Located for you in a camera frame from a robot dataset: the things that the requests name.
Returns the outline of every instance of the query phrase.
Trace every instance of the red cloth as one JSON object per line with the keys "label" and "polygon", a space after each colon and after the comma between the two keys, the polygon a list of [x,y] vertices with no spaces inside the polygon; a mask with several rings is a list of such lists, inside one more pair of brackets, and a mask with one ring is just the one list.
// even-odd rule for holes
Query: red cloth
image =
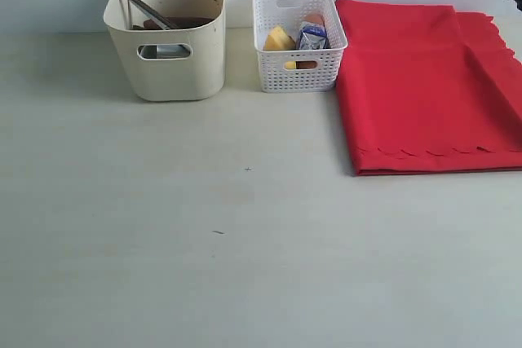
{"label": "red cloth", "polygon": [[522,64],[492,20],[337,0],[337,94],[357,174],[522,169]]}

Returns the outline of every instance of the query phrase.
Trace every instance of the white plastic bin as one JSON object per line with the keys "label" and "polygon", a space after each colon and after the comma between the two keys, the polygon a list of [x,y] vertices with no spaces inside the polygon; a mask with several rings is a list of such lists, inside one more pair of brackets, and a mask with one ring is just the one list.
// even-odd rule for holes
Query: white plastic bin
{"label": "white plastic bin", "polygon": [[[129,0],[109,0],[104,13],[117,53],[135,93],[149,101],[204,99],[224,84],[225,0],[143,0],[164,16],[212,18],[193,29],[137,31],[148,19]],[[187,57],[150,59],[165,44],[179,44]]]}
{"label": "white plastic bin", "polygon": [[[297,38],[306,15],[319,13],[325,20],[329,49],[315,51],[263,51],[268,33],[277,25]],[[254,44],[258,52],[263,91],[303,92],[331,89],[347,47],[346,35],[334,0],[254,0]],[[313,69],[286,69],[288,61],[315,61]]]}

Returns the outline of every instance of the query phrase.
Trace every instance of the white table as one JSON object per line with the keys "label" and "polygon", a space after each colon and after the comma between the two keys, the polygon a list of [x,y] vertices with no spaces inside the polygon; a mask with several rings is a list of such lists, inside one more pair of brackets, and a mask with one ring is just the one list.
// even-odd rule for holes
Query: white table
{"label": "white table", "polygon": [[334,92],[249,29],[227,71],[148,104],[106,34],[2,37],[0,347],[522,344],[521,173],[352,177]]}

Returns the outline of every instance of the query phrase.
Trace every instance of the white wire basket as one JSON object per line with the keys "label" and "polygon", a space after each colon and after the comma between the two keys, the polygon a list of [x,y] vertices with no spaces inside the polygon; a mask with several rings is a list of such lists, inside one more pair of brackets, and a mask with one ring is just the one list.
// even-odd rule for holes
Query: white wire basket
{"label": "white wire basket", "polygon": [[[293,38],[308,14],[325,20],[329,49],[263,51],[271,29],[280,25]],[[326,91],[334,87],[348,42],[334,0],[254,0],[254,44],[263,91],[270,93]],[[313,69],[287,69],[289,61],[313,61]]]}

